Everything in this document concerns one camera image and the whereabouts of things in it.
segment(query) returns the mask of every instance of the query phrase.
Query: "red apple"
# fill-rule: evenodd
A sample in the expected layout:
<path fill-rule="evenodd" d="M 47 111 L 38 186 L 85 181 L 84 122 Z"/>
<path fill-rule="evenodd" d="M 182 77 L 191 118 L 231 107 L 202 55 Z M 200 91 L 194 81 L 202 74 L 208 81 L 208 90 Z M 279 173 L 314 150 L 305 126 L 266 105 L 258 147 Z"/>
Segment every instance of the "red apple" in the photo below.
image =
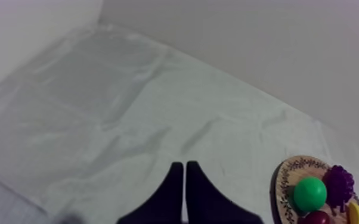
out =
<path fill-rule="evenodd" d="M 323 211 L 314 211 L 304 218 L 302 224 L 330 224 L 330 216 Z"/>

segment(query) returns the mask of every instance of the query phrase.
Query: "wooden plate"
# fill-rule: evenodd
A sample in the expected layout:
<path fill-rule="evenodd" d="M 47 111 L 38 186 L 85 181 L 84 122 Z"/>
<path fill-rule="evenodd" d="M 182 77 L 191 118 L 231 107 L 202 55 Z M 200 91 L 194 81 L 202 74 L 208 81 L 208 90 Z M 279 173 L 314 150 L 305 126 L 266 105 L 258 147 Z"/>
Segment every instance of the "wooden plate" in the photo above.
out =
<path fill-rule="evenodd" d="M 322 179 L 330 168 L 325 162 L 307 155 L 297 155 L 285 160 L 279 167 L 276 178 L 276 201 L 278 215 L 282 224 L 297 224 L 303 214 L 297 214 L 289 195 L 292 195 L 293 187 L 305 177 L 315 176 Z M 354 194 L 349 202 L 359 205 L 359 198 Z M 347 224 L 346 213 L 340 213 L 339 208 L 331 209 L 325 204 L 322 211 L 330 216 L 331 224 Z"/>

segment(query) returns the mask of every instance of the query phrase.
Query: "white backdrop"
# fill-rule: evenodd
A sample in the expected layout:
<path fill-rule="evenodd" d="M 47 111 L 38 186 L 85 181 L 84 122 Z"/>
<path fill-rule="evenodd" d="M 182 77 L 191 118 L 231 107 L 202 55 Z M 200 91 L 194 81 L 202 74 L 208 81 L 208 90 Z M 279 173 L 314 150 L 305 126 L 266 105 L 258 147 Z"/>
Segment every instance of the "white backdrop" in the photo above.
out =
<path fill-rule="evenodd" d="M 78 27 L 95 23 L 103 0 L 0 0 L 0 80 Z"/>
<path fill-rule="evenodd" d="M 106 0 L 102 18 L 359 140 L 359 1 Z"/>

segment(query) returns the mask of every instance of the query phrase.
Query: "purple grapes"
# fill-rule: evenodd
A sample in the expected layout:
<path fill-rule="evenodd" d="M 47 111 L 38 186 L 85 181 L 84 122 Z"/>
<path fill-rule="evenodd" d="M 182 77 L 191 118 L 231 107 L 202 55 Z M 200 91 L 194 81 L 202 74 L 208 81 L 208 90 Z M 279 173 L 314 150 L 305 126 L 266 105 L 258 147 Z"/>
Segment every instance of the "purple grapes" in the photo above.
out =
<path fill-rule="evenodd" d="M 323 182 L 327 187 L 327 204 L 332 208 L 340 206 L 343 213 L 345 203 L 354 194 L 354 177 L 342 166 L 333 166 L 324 175 Z"/>

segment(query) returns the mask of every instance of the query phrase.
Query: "toy fruit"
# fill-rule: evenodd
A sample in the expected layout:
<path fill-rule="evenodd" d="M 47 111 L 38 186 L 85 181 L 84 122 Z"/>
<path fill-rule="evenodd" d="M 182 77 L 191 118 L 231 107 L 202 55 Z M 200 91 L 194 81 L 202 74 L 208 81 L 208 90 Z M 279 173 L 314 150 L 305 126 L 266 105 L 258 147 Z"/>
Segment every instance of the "toy fruit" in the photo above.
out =
<path fill-rule="evenodd" d="M 314 211 L 303 219 L 302 224 L 330 224 L 330 216 L 323 211 Z"/>
<path fill-rule="evenodd" d="M 327 204 L 332 208 L 339 206 L 343 213 L 344 205 L 354 193 L 354 177 L 342 166 L 333 166 L 324 175 L 323 182 L 327 187 Z"/>
<path fill-rule="evenodd" d="M 326 202 L 326 198 L 326 186 L 315 177 L 303 178 L 293 192 L 293 200 L 301 211 L 319 210 Z"/>
<path fill-rule="evenodd" d="M 359 205 L 351 202 L 348 206 L 349 208 L 349 223 L 350 224 L 359 224 Z"/>

